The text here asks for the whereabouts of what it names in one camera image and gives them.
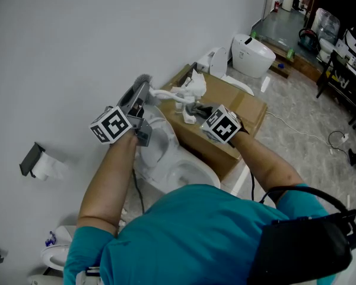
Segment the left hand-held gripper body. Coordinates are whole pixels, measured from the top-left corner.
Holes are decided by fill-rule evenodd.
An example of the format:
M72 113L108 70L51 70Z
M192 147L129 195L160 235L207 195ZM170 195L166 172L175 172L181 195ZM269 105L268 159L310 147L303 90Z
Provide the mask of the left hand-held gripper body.
M106 110L90 124L91 132L101 144L114 144L129 130L133 130L140 147L148 147L152 128L144 118L126 115L119 106Z

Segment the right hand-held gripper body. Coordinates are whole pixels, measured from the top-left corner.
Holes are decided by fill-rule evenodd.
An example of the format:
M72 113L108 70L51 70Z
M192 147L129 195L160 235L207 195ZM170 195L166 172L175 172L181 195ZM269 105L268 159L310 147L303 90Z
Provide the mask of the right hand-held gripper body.
M238 132L248 131L237 115L228 110L224 105L219 105L201 125L201 131L216 143L229 144Z

